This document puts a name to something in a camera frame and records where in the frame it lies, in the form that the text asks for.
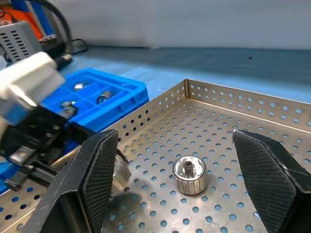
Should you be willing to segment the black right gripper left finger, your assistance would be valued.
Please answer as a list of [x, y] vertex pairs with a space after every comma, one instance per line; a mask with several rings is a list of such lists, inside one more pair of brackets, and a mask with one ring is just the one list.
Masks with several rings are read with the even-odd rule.
[[118, 131], [87, 139], [53, 179], [24, 233], [99, 233], [111, 193]]

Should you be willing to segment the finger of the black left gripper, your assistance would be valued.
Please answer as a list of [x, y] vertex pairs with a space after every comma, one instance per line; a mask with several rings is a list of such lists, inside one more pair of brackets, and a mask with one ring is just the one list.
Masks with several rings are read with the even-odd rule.
[[81, 145], [94, 134], [93, 130], [76, 122], [71, 122], [67, 125], [67, 147]]

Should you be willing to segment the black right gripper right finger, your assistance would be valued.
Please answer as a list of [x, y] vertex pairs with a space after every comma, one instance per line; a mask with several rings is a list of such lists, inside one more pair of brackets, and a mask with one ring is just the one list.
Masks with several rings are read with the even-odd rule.
[[276, 140], [234, 130], [246, 190], [269, 233], [311, 231], [311, 174]]

